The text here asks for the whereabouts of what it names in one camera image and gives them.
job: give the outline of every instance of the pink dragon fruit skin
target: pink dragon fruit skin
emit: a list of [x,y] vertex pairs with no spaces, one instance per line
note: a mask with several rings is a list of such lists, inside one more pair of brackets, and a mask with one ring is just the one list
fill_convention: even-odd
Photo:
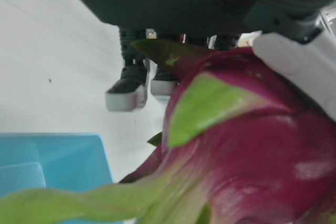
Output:
[[181,79],[162,143],[122,183],[0,198],[1,220],[336,223],[321,215],[336,205],[336,125],[323,112],[302,102],[251,49],[215,52],[166,40],[134,45]]
[[[174,108],[205,72],[272,103],[210,127],[185,146],[168,148]],[[331,120],[305,106],[251,49],[239,49],[209,55],[183,77],[165,115],[163,160],[170,164],[188,157],[178,171],[203,186],[212,211],[209,223],[284,224],[335,182],[335,140]]]

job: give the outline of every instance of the blue bin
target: blue bin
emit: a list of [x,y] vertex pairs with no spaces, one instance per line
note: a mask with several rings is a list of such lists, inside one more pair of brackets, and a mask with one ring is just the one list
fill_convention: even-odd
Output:
[[[0,197],[34,187],[86,191],[111,182],[98,134],[0,133]],[[62,222],[89,223],[98,222]]]

